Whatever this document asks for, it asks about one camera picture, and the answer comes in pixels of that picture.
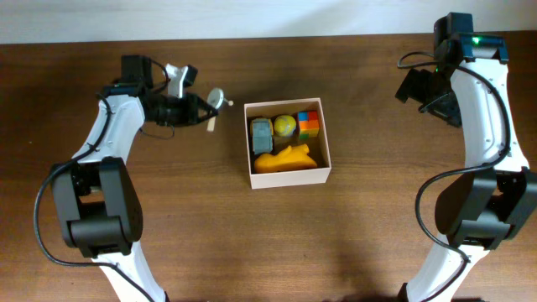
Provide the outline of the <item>white cardboard box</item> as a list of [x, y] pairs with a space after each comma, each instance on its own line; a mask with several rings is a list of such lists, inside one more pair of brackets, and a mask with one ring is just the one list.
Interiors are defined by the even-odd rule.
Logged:
[[[252, 189], [265, 189], [293, 185], [313, 185], [326, 183], [331, 172], [331, 154], [326, 123], [321, 99], [306, 98], [272, 102], [246, 103], [244, 111], [244, 128], [246, 133], [248, 175]], [[289, 172], [258, 174], [254, 171], [254, 155], [252, 153], [251, 139], [249, 137], [249, 122], [255, 117], [276, 117], [281, 114], [295, 114], [303, 111], [316, 111], [320, 131], [317, 138], [303, 141], [310, 148], [309, 156], [318, 164], [317, 169], [302, 169]]]

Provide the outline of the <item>colourful puzzle cube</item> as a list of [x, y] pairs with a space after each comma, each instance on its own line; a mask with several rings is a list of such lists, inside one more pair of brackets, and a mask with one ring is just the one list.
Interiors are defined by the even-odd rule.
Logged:
[[297, 113], [299, 139], [315, 138], [320, 131], [317, 111]]

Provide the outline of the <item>yellow grey toy truck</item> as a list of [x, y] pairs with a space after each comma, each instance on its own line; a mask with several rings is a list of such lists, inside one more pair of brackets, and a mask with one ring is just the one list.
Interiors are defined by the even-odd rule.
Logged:
[[250, 124], [252, 149], [256, 155], [271, 153], [273, 151], [273, 124], [270, 119], [261, 117], [252, 120]]

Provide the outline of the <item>yellow minion ball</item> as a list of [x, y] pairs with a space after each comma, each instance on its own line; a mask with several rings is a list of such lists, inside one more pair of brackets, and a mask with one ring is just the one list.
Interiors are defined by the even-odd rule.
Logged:
[[279, 137], [291, 137], [296, 127], [295, 118], [290, 115], [280, 115], [274, 120], [274, 132]]

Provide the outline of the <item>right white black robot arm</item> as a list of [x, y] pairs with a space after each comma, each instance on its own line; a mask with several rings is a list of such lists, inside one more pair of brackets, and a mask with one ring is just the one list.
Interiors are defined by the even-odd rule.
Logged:
[[508, 50], [502, 37], [479, 34], [469, 13], [434, 25], [434, 49], [396, 92], [422, 113], [461, 128], [465, 165], [435, 203], [433, 242], [420, 271], [402, 285], [402, 301], [450, 301], [474, 265], [517, 236], [536, 208], [536, 175], [516, 136], [507, 93]]

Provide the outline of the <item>white wooden rattle drum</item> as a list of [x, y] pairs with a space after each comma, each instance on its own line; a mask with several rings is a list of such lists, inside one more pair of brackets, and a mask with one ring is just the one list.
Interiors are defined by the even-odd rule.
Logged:
[[[207, 97], [207, 103], [219, 111], [223, 105], [232, 107], [234, 105], [233, 101], [227, 100], [224, 95], [224, 91], [221, 88], [215, 87], [211, 90]], [[215, 129], [216, 117], [211, 117], [207, 123], [207, 131], [212, 133]]]

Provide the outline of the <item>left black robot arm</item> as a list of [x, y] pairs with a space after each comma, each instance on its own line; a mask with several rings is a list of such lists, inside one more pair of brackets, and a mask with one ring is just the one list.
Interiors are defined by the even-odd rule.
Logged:
[[121, 301], [166, 301], [143, 255], [143, 212], [126, 163], [133, 140], [146, 122], [187, 127], [218, 114], [215, 105], [187, 92], [198, 70], [192, 65], [161, 65], [124, 55], [121, 75], [97, 94], [98, 115], [75, 155], [55, 164], [43, 183], [54, 198], [65, 244], [81, 252], [82, 267], [98, 267]]

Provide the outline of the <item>orange squishy toy animal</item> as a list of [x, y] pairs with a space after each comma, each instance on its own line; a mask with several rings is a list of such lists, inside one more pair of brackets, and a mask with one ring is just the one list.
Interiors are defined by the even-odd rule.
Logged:
[[309, 156], [307, 144], [288, 146], [276, 155], [262, 154], [254, 161], [254, 171], [258, 174], [316, 169], [318, 164]]

